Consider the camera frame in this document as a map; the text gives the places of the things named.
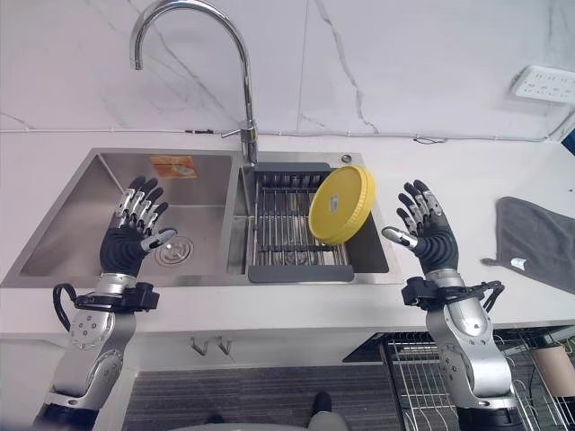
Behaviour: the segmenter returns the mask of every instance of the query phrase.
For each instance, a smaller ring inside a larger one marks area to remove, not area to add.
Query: gray towel
[[[575,294],[574,219],[505,197],[497,202],[496,229],[497,259],[482,259],[483,264]]]

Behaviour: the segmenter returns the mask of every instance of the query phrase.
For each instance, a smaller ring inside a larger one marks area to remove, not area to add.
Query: sink drain
[[[155,252],[155,260],[163,267],[183,263],[194,252],[194,243],[185,236],[174,236],[170,242]]]

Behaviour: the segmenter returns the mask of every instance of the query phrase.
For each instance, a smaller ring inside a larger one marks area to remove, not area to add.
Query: robot finger
[[[158,208],[158,205],[155,206],[155,202],[159,197],[162,196],[163,193],[164,189],[162,189],[161,187],[152,190],[152,192],[146,196],[146,199],[142,201],[139,209],[136,210],[137,213],[136,226],[140,230],[140,232],[144,231],[144,226],[146,225],[146,216],[148,215],[148,213],[153,212]]]
[[[156,178],[151,178],[148,182],[140,186],[139,190],[136,192],[134,197],[129,203],[128,208],[128,222],[131,227],[136,227],[139,215],[143,211],[143,207],[146,206],[146,195],[158,184]]]
[[[144,235],[149,236],[154,230],[158,218],[168,209],[168,204],[162,202],[160,205],[154,205],[144,219]]]
[[[425,219],[426,216],[429,215],[429,209],[428,205],[425,202],[425,198],[421,195],[421,192],[415,187],[413,187],[413,185],[410,184],[409,182],[406,182],[403,185],[403,188],[413,197],[415,203],[420,208],[420,211],[423,214],[423,218]]]
[[[403,208],[397,208],[397,215],[403,220],[405,223],[405,227],[409,233],[413,235],[417,235],[417,224],[413,221],[409,214],[405,212]]]
[[[384,227],[381,234],[389,241],[400,244],[403,247],[407,247],[409,250],[413,250],[419,241],[417,236],[413,236],[410,233],[401,231],[392,226]]]
[[[411,216],[413,217],[413,221],[416,224],[423,223],[423,214],[417,205],[413,203],[411,199],[409,199],[405,194],[400,193],[398,196],[399,200],[409,209]]]
[[[178,234],[178,231],[176,231],[172,227],[162,229],[158,233],[155,233],[154,235],[152,235],[148,238],[145,238],[140,243],[140,247],[142,247],[143,251],[145,251],[146,253],[149,253],[151,250],[157,249],[161,245],[166,244],[168,241],[170,241],[177,234]]]
[[[137,177],[129,184],[128,188],[124,190],[124,193],[122,193],[122,197],[120,198],[118,205],[116,205],[116,210],[114,211],[114,215],[116,217],[123,217],[128,214],[129,203],[131,202],[132,198],[139,190],[139,188],[142,187],[145,182],[146,182],[145,177],[141,176]]]
[[[414,181],[413,186],[419,190],[421,195],[425,198],[428,204],[429,212],[433,212],[436,216],[442,216],[443,209],[441,208],[441,205],[439,204],[434,194],[431,193],[431,190],[429,190],[428,186],[426,186],[423,181],[420,180]]]

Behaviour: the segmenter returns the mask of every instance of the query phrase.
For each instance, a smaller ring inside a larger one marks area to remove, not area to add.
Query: chrome faucet
[[[241,128],[225,133],[222,137],[240,134],[242,139],[242,154],[247,163],[256,164],[258,161],[258,131],[253,119],[252,113],[252,82],[250,79],[250,59],[248,58],[248,50],[243,42],[242,35],[235,28],[235,25],[230,19],[222,12],[218,11],[216,7],[209,3],[200,0],[158,0],[149,5],[144,12],[137,18],[132,35],[129,40],[129,52],[132,68],[142,70],[142,43],[150,25],[162,13],[175,11],[176,9],[191,9],[199,11],[214,18],[217,22],[222,24],[232,37],[237,50],[240,54],[240,61],[242,62],[242,78],[243,78],[243,99],[245,102],[245,122]]]

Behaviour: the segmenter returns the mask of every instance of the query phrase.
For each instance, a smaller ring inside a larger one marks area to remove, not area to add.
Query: wall socket
[[[575,103],[575,73],[545,66],[528,66],[517,77],[511,91],[519,97]]]

